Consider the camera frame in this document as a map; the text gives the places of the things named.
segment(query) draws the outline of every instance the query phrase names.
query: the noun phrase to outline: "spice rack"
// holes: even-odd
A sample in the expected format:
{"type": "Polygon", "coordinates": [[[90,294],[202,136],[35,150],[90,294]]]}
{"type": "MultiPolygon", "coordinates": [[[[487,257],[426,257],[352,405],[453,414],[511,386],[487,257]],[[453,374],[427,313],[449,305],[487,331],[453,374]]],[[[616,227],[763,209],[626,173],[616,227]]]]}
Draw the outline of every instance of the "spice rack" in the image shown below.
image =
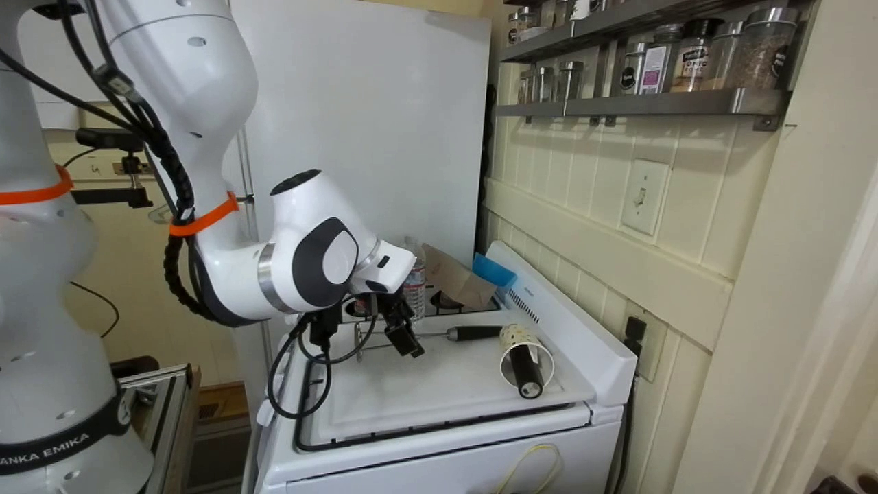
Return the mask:
{"type": "MultiPolygon", "coordinates": [[[[511,44],[498,51],[502,64],[535,64],[598,47],[656,25],[682,21],[690,17],[719,13],[729,9],[759,6],[755,0],[627,0],[586,18],[566,21],[535,38],[511,44]]],[[[604,95],[571,101],[502,105],[493,116],[520,119],[616,119],[616,116],[745,116],[756,119],[756,131],[778,130],[791,91],[696,91],[696,93],[651,93],[651,95],[604,95]]]]}

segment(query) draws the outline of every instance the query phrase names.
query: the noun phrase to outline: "blue object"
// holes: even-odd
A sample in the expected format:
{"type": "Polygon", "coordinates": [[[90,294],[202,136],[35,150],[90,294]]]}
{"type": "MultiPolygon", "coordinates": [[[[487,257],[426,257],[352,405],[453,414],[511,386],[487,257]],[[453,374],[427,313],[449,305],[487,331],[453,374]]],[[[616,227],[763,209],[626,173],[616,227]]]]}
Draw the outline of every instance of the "blue object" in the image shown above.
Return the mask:
{"type": "Polygon", "coordinates": [[[511,287],[515,283],[515,271],[485,254],[472,254],[472,271],[498,287],[511,287]]]}

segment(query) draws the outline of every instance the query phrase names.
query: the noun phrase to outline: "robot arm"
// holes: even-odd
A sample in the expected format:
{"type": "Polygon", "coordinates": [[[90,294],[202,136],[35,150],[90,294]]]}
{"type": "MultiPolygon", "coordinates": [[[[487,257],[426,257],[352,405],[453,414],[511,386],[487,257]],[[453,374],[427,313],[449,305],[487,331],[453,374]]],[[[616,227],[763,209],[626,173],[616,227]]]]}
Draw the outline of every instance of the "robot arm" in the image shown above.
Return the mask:
{"type": "MultiPolygon", "coordinates": [[[[192,183],[192,216],[228,205],[223,154],[254,101],[254,69],[223,0],[90,0],[105,18],[120,95],[151,101],[192,183]]],[[[177,187],[161,173],[169,200],[177,187]]],[[[267,245],[240,239],[239,213],[187,232],[194,286],[223,323],[310,313],[346,294],[394,294],[413,254],[369,232],[323,173],[305,171],[272,190],[275,230],[267,245]]]]}

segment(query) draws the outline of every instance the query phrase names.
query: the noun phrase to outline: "wall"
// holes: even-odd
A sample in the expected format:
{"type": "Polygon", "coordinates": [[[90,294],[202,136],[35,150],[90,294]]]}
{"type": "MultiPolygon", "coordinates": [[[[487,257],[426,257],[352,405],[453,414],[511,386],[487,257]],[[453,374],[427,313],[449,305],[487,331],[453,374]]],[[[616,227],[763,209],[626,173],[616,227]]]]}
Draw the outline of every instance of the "wall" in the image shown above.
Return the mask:
{"type": "MultiPolygon", "coordinates": [[[[513,101],[515,71],[498,69],[498,101],[513,101]]],[[[487,235],[612,331],[638,307],[668,326],[651,341],[657,368],[636,378],[626,492],[673,492],[777,141],[745,119],[493,119],[487,235]],[[656,235],[620,223],[634,158],[668,167],[656,235]]]]}
{"type": "MultiPolygon", "coordinates": [[[[72,131],[47,131],[47,143],[54,162],[65,162],[81,150],[72,131]]],[[[77,190],[127,187],[127,179],[109,173],[117,158],[117,150],[99,150],[77,158],[69,173],[77,190]]],[[[144,179],[144,187],[154,209],[84,205],[99,242],[94,261],[77,283],[109,297],[120,309],[120,320],[111,335],[105,337],[105,348],[109,359],[151,353],[159,366],[197,361],[202,386],[239,381],[231,330],[192,315],[165,287],[161,250],[166,224],[151,220],[161,212],[161,195],[151,179],[144,179]]],[[[69,287],[69,307],[74,319],[94,331],[105,331],[111,320],[105,301],[77,287],[69,287]]]]}

